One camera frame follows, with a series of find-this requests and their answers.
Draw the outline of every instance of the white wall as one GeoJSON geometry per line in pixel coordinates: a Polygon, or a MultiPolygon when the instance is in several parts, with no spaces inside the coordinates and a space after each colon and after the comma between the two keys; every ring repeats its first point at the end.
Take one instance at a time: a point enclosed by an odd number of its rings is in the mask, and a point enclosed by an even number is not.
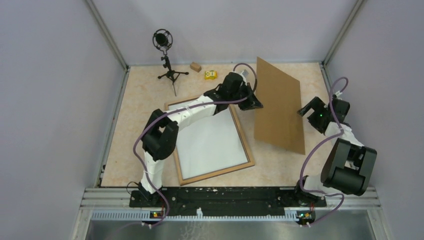
{"type": "Polygon", "coordinates": [[[82,0],[0,2],[0,239],[69,239],[123,70],[82,0]]]}
{"type": "Polygon", "coordinates": [[[356,0],[94,0],[129,65],[158,64],[165,28],[177,63],[322,61],[356,0]]]}
{"type": "Polygon", "coordinates": [[[329,66],[357,138],[378,152],[371,184],[396,239],[423,239],[424,1],[371,0],[329,66]]]}

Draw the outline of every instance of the gray floor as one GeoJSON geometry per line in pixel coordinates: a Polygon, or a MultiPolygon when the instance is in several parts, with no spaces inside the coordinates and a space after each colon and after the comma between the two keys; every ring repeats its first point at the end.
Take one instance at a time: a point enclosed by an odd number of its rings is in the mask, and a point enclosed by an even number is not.
{"type": "Polygon", "coordinates": [[[292,222],[169,221],[150,230],[129,221],[92,221],[86,240],[374,240],[367,211],[339,211],[311,228],[292,222]]]}

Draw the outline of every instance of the wire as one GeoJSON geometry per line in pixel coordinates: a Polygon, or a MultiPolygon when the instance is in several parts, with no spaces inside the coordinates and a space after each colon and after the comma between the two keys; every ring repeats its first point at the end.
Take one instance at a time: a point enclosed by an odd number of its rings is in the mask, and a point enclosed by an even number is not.
{"type": "MultiPolygon", "coordinates": [[[[253,75],[255,76],[255,79],[254,79],[254,81],[255,81],[255,83],[254,83],[254,85],[256,86],[258,83],[258,79],[257,79],[257,75],[256,75],[256,72],[255,72],[255,70],[250,66],[250,65],[248,65],[248,64],[246,64],[246,63],[239,63],[239,64],[237,64],[236,66],[238,66],[238,65],[246,65],[246,66],[248,66],[249,68],[250,68],[250,70],[253,72],[253,75]]],[[[188,107],[188,109],[194,109],[194,108],[198,108],[198,107],[201,107],[201,106],[205,106],[205,105],[211,105],[211,104],[214,104],[214,105],[218,105],[218,104],[239,104],[239,103],[241,103],[241,102],[243,102],[243,101],[245,101],[245,100],[247,100],[251,95],[253,95],[253,92],[254,91],[252,91],[248,96],[246,96],[246,97],[243,97],[242,99],[239,99],[239,100],[234,100],[234,101],[212,101],[212,102],[202,102],[202,103],[199,103],[199,104],[196,104],[196,105],[193,105],[193,106],[190,106],[190,107],[188,107]]],[[[144,170],[145,170],[145,176],[146,176],[146,179],[147,179],[147,181],[148,181],[148,183],[150,184],[150,186],[159,194],[159,196],[165,201],[165,204],[166,204],[166,211],[165,211],[165,214],[162,216],[162,218],[158,221],[158,222],[156,222],[155,224],[153,224],[153,225],[149,225],[149,227],[150,228],[153,228],[153,227],[156,227],[157,225],[159,225],[159,224],[161,224],[161,222],[163,222],[164,221],[164,219],[168,216],[168,214],[169,214],[169,212],[170,212],[170,203],[168,202],[168,200],[167,200],[167,198],[164,196],[164,194],[161,192],[161,191],[159,191],[159,189],[157,189],[156,187],[155,187],[155,185],[152,183],[152,181],[151,181],[151,179],[150,179],[150,177],[149,177],[149,173],[147,172],[147,166],[146,166],[146,163],[144,162],[144,160],[142,159],[142,157],[137,153],[137,150],[136,150],[136,148],[137,148],[137,145],[139,144],[139,142],[141,141],[141,139],[144,137],[144,135],[147,133],[147,131],[148,130],[150,130],[157,122],[159,122],[160,120],[162,120],[162,119],[164,119],[164,118],[166,118],[167,116],[169,116],[169,115],[172,115],[172,114],[176,114],[176,113],[179,113],[179,112],[183,112],[183,111],[185,111],[185,110],[187,110],[187,108],[180,108],[180,109],[175,109],[175,110],[173,110],[173,111],[169,111],[169,112],[166,112],[165,114],[163,114],[163,115],[161,115],[160,117],[158,117],[158,118],[156,118],[152,123],[150,123],[150,125],[148,125],[144,130],[143,130],[143,132],[140,134],[140,136],[138,136],[138,138],[137,138],[137,140],[135,141],[135,143],[134,143],[134,146],[132,147],[132,152],[134,153],[134,155],[138,158],[138,160],[141,162],[141,164],[143,165],[143,168],[144,168],[144,170]]],[[[139,222],[130,222],[130,223],[128,223],[128,224],[125,224],[124,226],[122,226],[122,227],[120,227],[120,228],[118,228],[116,231],[114,231],[113,233],[111,233],[109,236],[107,236],[106,237],[106,240],[108,240],[108,239],[110,239],[111,237],[113,237],[114,235],[116,235],[119,231],[121,231],[122,229],[124,229],[124,228],[126,228],[126,227],[129,227],[129,226],[132,226],[132,225],[136,225],[136,224],[140,224],[139,222]]]]}
{"type": "Polygon", "coordinates": [[[233,71],[236,71],[236,68],[237,68],[238,66],[240,66],[240,65],[247,66],[247,67],[248,67],[248,68],[250,68],[250,70],[252,71],[252,73],[253,73],[253,75],[254,75],[254,86],[253,86],[253,91],[252,91],[252,92],[254,92],[254,91],[256,90],[257,85],[258,85],[258,76],[256,75],[255,70],[253,69],[253,67],[252,67],[252,66],[250,66],[249,64],[244,63],[244,62],[237,63],[237,64],[234,66],[234,68],[233,68],[232,70],[233,70],[233,71]]]}
{"type": "Polygon", "coordinates": [[[139,186],[139,184],[137,183],[137,182],[135,182],[135,181],[130,181],[127,185],[126,185],[126,192],[129,194],[129,195],[131,195],[131,193],[128,191],[128,186],[131,184],[131,183],[135,183],[135,185],[137,185],[137,187],[139,186]]]}
{"type": "Polygon", "coordinates": [[[324,191],[322,190],[308,190],[304,188],[304,184],[303,184],[303,178],[304,178],[304,173],[305,173],[305,169],[306,169],[306,165],[308,164],[309,160],[311,160],[312,155],[318,150],[318,148],[320,148],[324,143],[330,141],[331,139],[334,138],[338,138],[340,136],[342,136],[345,131],[342,128],[342,125],[340,124],[339,120],[337,119],[336,113],[334,111],[334,107],[333,107],[333,94],[334,94],[334,87],[337,85],[337,83],[341,80],[345,80],[346,83],[344,84],[344,87],[340,90],[340,92],[343,92],[346,87],[349,84],[349,80],[347,77],[342,76],[339,79],[337,79],[330,88],[330,91],[328,92],[328,105],[330,106],[330,110],[331,110],[331,114],[333,115],[333,118],[335,120],[335,122],[337,123],[338,128],[340,129],[340,132],[338,134],[332,135],[327,137],[326,139],[322,140],[320,143],[318,143],[313,149],[312,151],[310,151],[310,153],[307,155],[305,161],[303,162],[302,168],[300,170],[300,180],[299,180],[299,186],[300,189],[306,193],[319,193],[319,194],[323,194],[327,197],[335,197],[335,196],[341,196],[341,201],[340,203],[333,209],[331,210],[329,213],[327,213],[326,215],[324,215],[323,217],[317,219],[316,221],[314,221],[313,223],[310,224],[310,226],[317,224],[318,222],[326,219],[329,215],[331,215],[332,213],[334,213],[335,211],[337,211],[343,204],[343,202],[345,201],[345,195],[343,193],[333,193],[333,194],[326,194],[324,191]]]}

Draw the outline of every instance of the tripod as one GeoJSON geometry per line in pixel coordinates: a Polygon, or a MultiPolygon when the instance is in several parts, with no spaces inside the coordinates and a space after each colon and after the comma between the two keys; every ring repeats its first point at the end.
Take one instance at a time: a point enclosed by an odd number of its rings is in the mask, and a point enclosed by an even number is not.
{"type": "Polygon", "coordinates": [[[162,74],[162,75],[158,76],[157,78],[158,79],[161,79],[162,77],[165,76],[168,79],[170,79],[172,81],[173,93],[175,94],[175,97],[176,97],[177,96],[177,92],[175,92],[175,85],[174,85],[175,81],[180,76],[180,74],[188,75],[189,72],[188,71],[183,72],[183,71],[174,71],[174,70],[172,70],[171,63],[170,63],[170,60],[168,58],[168,55],[162,56],[160,58],[160,60],[162,60],[162,61],[165,60],[165,64],[163,65],[163,67],[164,68],[168,68],[168,72],[166,72],[165,74],[162,74]]]}

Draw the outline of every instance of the wooden tabletop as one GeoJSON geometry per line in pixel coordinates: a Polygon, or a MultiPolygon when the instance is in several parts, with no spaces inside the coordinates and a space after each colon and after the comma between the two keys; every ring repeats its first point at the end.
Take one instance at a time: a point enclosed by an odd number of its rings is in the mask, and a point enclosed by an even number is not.
{"type": "MultiPolygon", "coordinates": [[[[328,102],[328,94],[318,63],[276,63],[275,67],[300,81],[301,101],[304,106],[313,97],[320,97],[328,102]]],[[[122,105],[116,122],[106,168],[101,185],[103,187],[125,187],[130,181],[139,182],[143,176],[143,166],[133,154],[133,145],[146,126],[152,111],[164,109],[164,104],[179,99],[201,95],[222,83],[224,77],[233,70],[234,64],[202,65],[199,73],[190,69],[189,65],[175,65],[174,70],[189,72],[181,75],[175,82],[176,95],[172,82],[167,78],[158,79],[166,72],[161,65],[132,66],[123,95],[122,105]],[[215,70],[218,78],[204,80],[204,71],[215,70]]],[[[237,71],[247,69],[244,66],[237,71]]],[[[247,80],[254,81],[253,74],[247,80]]],[[[299,179],[300,169],[306,155],[289,152],[283,148],[254,139],[254,111],[240,111],[237,115],[247,142],[252,151],[255,166],[217,177],[194,182],[186,186],[196,187],[236,187],[236,186],[294,186],[299,179]]],[[[315,145],[325,137],[316,131],[303,118],[305,150],[308,154],[315,145]]],[[[306,174],[319,174],[331,151],[331,143],[325,143],[311,158],[306,167],[306,174]]],[[[137,151],[143,157],[142,144],[137,151]]],[[[173,156],[165,161],[162,183],[164,186],[179,186],[177,169],[173,156]]]]}

